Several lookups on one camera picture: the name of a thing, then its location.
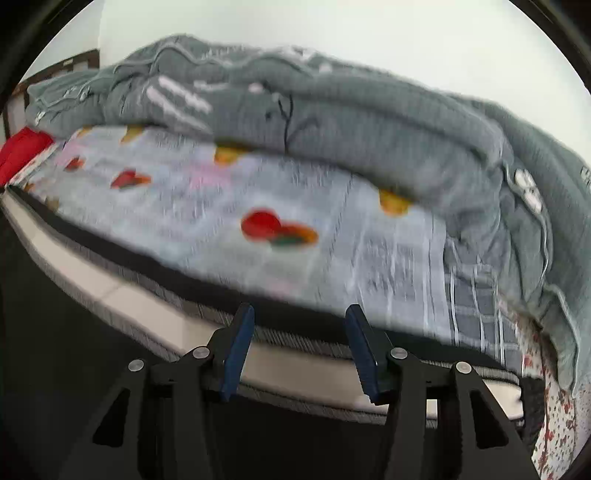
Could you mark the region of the black pants with white stripe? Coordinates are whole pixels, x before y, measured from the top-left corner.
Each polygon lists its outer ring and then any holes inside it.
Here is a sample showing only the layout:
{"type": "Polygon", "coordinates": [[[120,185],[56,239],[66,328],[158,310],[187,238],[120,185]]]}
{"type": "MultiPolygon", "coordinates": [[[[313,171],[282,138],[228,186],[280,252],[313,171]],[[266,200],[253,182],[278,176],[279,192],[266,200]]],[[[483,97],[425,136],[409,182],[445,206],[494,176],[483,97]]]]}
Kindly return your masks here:
{"type": "MultiPolygon", "coordinates": [[[[346,310],[192,280],[70,223],[17,187],[2,194],[1,228],[1,412],[15,436],[5,447],[15,473],[62,479],[73,446],[130,361],[174,362],[247,303],[254,328],[238,389],[211,406],[221,479],[375,479],[388,408],[363,393],[346,310]]],[[[424,362],[471,364],[531,456],[541,427],[539,381],[512,377],[468,349],[367,321],[424,362]]]]}

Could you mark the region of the floral bed sheet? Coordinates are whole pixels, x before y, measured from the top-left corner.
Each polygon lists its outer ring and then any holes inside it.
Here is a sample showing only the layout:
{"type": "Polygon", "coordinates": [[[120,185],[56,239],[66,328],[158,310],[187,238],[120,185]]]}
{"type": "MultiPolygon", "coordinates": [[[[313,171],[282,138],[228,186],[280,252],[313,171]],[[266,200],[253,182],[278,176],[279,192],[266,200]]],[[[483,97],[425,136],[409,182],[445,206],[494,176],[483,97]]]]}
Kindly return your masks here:
{"type": "Polygon", "coordinates": [[[543,385],[542,426],[535,437],[533,463],[541,479],[560,479],[575,460],[576,408],[571,395],[557,380],[556,353],[538,324],[512,309],[501,297],[498,306],[516,333],[522,354],[522,375],[543,385]]]}

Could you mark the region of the grey fruit-print bed cover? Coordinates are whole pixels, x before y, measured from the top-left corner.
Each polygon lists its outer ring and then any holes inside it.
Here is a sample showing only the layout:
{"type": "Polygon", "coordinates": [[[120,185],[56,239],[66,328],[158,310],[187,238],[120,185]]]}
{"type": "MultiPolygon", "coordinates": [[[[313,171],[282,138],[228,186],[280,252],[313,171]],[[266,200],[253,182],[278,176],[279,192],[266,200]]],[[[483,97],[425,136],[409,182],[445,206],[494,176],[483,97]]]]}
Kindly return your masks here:
{"type": "Polygon", "coordinates": [[[445,264],[444,222],[344,170],[158,128],[92,127],[14,185],[61,218],[215,286],[473,347],[519,371],[482,271],[445,264]]]}

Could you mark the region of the red pillow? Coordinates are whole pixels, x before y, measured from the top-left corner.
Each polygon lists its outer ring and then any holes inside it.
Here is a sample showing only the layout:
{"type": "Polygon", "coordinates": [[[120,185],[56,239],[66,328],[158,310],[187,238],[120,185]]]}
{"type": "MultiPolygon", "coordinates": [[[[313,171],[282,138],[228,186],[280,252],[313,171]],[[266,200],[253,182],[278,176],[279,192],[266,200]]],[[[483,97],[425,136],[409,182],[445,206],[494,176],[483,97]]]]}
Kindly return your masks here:
{"type": "Polygon", "coordinates": [[[0,152],[0,185],[2,188],[36,155],[54,143],[44,132],[24,127],[11,136],[0,152]]]}

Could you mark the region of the grey quilted blanket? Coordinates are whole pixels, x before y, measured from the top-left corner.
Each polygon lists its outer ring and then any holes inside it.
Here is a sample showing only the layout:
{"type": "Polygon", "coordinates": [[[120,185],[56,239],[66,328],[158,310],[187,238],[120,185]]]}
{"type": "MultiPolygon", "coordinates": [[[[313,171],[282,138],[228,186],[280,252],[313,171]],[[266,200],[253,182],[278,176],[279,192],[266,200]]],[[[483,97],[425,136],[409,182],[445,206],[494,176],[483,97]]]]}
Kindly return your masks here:
{"type": "Polygon", "coordinates": [[[65,138],[161,125],[348,168],[446,224],[459,270],[483,264],[535,316],[560,385],[590,375],[590,168],[500,106],[314,50],[169,36],[101,69],[32,85],[29,125],[65,138]]]}

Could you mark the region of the dark wooden headboard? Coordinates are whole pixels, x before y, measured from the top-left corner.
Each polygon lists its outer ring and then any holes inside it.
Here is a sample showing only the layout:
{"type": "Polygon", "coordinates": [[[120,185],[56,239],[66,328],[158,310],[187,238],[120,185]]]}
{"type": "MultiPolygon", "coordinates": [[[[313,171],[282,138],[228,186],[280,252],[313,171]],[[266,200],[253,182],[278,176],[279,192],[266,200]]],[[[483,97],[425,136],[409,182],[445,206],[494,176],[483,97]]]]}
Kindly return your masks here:
{"type": "Polygon", "coordinates": [[[92,49],[58,61],[21,81],[7,100],[1,113],[1,144],[4,144],[26,125],[25,110],[30,102],[27,89],[30,85],[66,73],[98,68],[99,66],[99,50],[92,49]]]}

